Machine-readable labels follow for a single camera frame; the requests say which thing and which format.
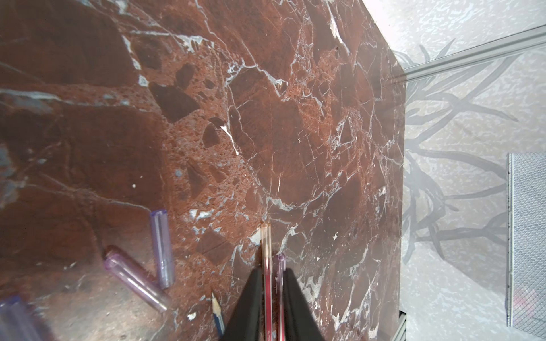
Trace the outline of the left gripper left finger black frame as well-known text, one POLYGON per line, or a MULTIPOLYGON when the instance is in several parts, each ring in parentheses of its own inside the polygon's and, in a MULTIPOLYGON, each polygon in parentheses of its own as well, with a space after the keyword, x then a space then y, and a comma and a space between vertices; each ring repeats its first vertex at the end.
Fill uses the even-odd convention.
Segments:
POLYGON ((221 341, 257 341, 260 336, 263 271, 251 271, 221 341))

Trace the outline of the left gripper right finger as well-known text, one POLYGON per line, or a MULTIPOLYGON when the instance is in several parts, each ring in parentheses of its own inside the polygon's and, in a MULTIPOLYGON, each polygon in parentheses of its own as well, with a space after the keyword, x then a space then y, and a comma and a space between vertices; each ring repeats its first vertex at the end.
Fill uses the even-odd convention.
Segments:
POLYGON ((292 269, 283 274, 284 334, 287 341, 325 341, 292 269))

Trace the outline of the blue capped pencil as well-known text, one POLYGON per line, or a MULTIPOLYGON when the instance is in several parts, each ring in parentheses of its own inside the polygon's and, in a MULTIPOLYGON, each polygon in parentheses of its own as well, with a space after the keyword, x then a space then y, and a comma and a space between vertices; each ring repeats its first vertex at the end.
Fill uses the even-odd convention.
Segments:
POLYGON ((222 316, 222 310, 221 310, 220 304, 213 292, 211 293, 211 303, 212 303, 213 319, 216 324, 218 336, 219 338, 222 338, 226 330, 226 327, 223 322, 223 316, 222 316))

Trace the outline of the maroon capped pencil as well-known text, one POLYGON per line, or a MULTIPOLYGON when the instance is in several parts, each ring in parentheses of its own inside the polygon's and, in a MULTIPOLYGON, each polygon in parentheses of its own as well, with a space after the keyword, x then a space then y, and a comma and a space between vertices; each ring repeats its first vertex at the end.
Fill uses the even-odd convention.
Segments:
POLYGON ((277 273, 277 340, 285 341, 284 301, 283 301, 283 271, 277 273))

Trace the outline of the red pencil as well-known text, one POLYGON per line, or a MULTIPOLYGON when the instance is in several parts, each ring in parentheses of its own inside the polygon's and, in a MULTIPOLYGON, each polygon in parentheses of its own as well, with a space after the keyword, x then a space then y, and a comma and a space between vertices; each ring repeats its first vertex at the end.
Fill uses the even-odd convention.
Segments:
POLYGON ((263 258, 264 275, 264 340, 273 341, 272 321, 272 257, 263 258))

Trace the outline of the purple cap of maroon pencil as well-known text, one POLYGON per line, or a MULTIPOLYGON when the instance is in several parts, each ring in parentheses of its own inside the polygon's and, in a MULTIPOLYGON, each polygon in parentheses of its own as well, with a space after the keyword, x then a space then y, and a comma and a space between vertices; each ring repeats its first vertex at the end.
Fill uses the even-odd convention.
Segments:
POLYGON ((283 253, 275 256, 275 278, 277 283, 281 283, 286 269, 286 257, 283 253))

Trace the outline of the clear cap of red pencil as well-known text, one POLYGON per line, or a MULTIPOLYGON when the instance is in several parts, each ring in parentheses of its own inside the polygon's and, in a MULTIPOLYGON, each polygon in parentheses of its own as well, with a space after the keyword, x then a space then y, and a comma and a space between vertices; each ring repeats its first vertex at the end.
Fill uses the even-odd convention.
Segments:
POLYGON ((260 225, 261 234, 261 250, 262 250, 262 267, 265 274, 269 274, 272 267, 272 234, 271 224, 263 222, 260 225))

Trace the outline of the violet cap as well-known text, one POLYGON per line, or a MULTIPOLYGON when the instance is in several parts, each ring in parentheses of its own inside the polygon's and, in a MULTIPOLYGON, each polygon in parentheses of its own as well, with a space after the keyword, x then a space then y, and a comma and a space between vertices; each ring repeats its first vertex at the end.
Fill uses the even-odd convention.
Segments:
POLYGON ((130 257, 111 249, 105 256, 104 267, 155 311, 166 313, 171 308, 169 296, 130 257))

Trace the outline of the blue tinted cap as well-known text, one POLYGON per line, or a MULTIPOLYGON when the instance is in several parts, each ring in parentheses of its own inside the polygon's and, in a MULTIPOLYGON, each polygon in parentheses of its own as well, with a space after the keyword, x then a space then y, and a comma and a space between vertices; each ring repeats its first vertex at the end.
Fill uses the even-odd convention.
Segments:
POLYGON ((1 340, 42 341, 38 328, 19 296, 1 300, 1 340))

